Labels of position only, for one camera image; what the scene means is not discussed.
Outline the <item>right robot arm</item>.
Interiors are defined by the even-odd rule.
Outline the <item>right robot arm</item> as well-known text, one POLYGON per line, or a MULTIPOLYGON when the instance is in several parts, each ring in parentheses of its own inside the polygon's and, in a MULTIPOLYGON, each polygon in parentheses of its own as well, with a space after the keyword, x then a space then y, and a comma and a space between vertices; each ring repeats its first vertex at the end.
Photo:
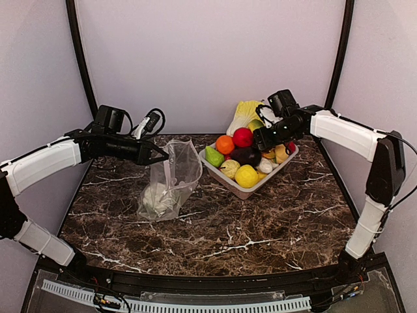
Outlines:
POLYGON ((404 147, 409 143, 396 131, 366 126, 332 109, 315 104, 301 107, 288 89, 270 95, 255 112, 265 123, 254 132, 254 144, 261 151, 311 136, 368 162, 364 207, 343 250, 352 260, 365 256, 389 214, 403 202, 398 195, 406 178, 404 147))

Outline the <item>clear dotted zip top bag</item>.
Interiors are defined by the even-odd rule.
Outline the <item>clear dotted zip top bag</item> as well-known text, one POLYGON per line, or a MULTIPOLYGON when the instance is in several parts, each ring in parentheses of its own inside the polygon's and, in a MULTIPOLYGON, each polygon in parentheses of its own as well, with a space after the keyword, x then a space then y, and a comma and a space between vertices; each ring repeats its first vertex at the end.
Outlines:
POLYGON ((137 217, 140 220, 159 222, 177 218, 203 174, 202 163, 192 140, 170 140, 163 150, 169 153, 169 160, 151 165, 150 182, 146 188, 150 184, 162 183, 168 189, 175 190, 179 198, 172 212, 162 218, 151 219, 142 206, 142 197, 146 189, 144 188, 138 201, 137 217))

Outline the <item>white cauliflower toy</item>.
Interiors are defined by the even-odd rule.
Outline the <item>white cauliflower toy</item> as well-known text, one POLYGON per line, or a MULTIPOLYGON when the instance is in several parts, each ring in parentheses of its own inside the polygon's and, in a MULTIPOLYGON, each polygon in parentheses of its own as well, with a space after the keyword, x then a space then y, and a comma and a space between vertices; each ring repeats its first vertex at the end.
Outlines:
POLYGON ((170 190, 165 184, 150 184, 142 197, 145 213, 151 218, 162 218, 175 208, 178 196, 175 190, 170 190))

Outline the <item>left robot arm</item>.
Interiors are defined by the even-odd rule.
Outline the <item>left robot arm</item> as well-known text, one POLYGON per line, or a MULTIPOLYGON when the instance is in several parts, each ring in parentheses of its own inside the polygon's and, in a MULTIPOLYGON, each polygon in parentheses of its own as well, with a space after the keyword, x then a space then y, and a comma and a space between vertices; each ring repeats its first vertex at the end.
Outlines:
POLYGON ((123 134, 123 121, 129 118, 125 110, 101 105, 93 122, 84 129, 67 132, 54 142, 2 162, 1 238, 16 241, 63 267, 84 262, 81 252, 25 215, 16 197, 61 170, 99 157, 115 157, 139 166, 166 161, 169 155, 151 142, 165 125, 163 111, 151 109, 138 125, 130 125, 129 132, 123 134))

